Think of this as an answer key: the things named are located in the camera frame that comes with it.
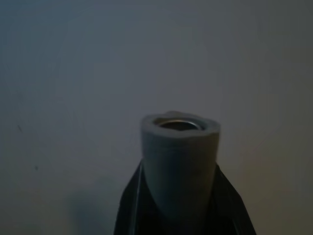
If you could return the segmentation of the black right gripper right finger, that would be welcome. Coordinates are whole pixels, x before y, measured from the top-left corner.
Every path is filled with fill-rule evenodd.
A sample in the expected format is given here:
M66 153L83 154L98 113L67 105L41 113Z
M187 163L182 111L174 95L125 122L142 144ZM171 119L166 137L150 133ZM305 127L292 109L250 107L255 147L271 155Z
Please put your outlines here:
M203 235L256 235L245 204L233 185L216 165Z

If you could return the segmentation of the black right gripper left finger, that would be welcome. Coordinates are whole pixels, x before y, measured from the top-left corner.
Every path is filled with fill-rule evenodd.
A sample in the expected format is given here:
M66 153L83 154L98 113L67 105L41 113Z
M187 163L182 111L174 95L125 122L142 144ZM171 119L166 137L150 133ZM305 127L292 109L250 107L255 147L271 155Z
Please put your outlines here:
M165 235L163 216L154 202L139 164L120 198L115 235Z

